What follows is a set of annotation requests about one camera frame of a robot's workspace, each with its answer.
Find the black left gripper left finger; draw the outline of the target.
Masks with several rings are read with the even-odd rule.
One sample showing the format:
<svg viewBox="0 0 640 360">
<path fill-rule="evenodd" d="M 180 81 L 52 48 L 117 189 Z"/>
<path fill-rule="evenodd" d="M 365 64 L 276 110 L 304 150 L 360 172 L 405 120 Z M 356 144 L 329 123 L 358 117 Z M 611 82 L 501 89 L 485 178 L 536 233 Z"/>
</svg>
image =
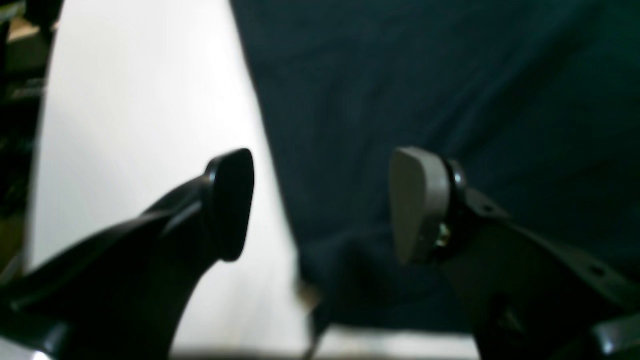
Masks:
<svg viewBox="0 0 640 360">
<path fill-rule="evenodd" d="M 139 216 L 1 287 L 3 360 L 166 360 L 193 292 L 242 254 L 254 193 L 242 148 Z"/>
</svg>

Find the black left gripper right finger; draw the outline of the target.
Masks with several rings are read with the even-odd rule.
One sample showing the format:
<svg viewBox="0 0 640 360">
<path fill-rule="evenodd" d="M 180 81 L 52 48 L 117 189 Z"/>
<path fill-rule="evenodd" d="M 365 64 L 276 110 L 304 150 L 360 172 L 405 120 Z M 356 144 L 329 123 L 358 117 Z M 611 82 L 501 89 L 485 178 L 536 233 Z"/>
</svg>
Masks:
<svg viewBox="0 0 640 360">
<path fill-rule="evenodd" d="M 639 285 L 596 257 L 514 223 L 454 160 L 390 158 L 398 259 L 451 285 L 483 360 L 637 360 Z"/>
</svg>

